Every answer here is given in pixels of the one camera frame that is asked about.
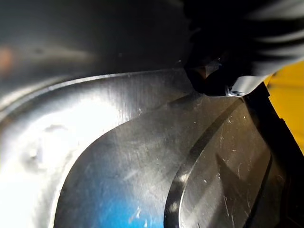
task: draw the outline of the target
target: scratch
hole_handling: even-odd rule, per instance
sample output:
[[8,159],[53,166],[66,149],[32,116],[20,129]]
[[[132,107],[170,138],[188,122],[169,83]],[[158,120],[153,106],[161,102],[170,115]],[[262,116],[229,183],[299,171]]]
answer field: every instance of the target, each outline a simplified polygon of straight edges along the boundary
[[139,214],[141,213],[141,208],[137,207],[136,211],[132,214],[132,216],[129,218],[129,224],[131,224],[134,220],[134,218],[139,219]]
[[241,164],[243,164],[242,162],[238,165],[238,168],[237,168],[237,173],[238,173],[238,177],[239,177],[239,168],[241,167]]
[[249,202],[249,190],[247,190],[247,205],[248,205],[248,208],[250,209],[250,202]]
[[227,198],[226,198],[226,196],[223,196],[223,197],[224,197],[224,202],[225,202],[227,216],[229,217],[229,211],[228,211],[228,207],[227,207]]
[[222,127],[222,131],[221,131],[221,133],[220,133],[220,139],[219,139],[219,146],[220,146],[220,148],[222,149],[222,141],[223,141],[223,127]]
[[235,228],[236,226],[234,225],[234,219],[233,219],[233,215],[232,214],[231,214],[231,221],[232,221],[233,228]]
[[235,228],[234,219],[233,219],[233,211],[234,211],[235,202],[236,202],[236,200],[233,201],[232,208],[231,208],[231,221],[232,221],[233,228]]
[[127,181],[131,177],[133,177],[135,174],[138,173],[138,170],[131,170],[124,178],[123,181]]

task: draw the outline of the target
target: stainless steel surface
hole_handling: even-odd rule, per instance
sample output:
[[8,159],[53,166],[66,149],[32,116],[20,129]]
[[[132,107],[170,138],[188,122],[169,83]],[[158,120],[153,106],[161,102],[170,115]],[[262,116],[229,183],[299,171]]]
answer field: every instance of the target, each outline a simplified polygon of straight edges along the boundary
[[89,144],[191,91],[170,70],[74,80],[12,104],[0,125],[0,227],[52,227],[66,175]]
[[75,78],[182,67],[189,22],[178,2],[1,1],[0,110]]
[[172,69],[190,36],[178,1],[7,1],[0,28],[1,228],[251,217],[269,150],[240,100],[198,95]]
[[243,227],[270,164],[241,100],[193,92],[183,70],[42,89],[2,112],[0,142],[12,228]]

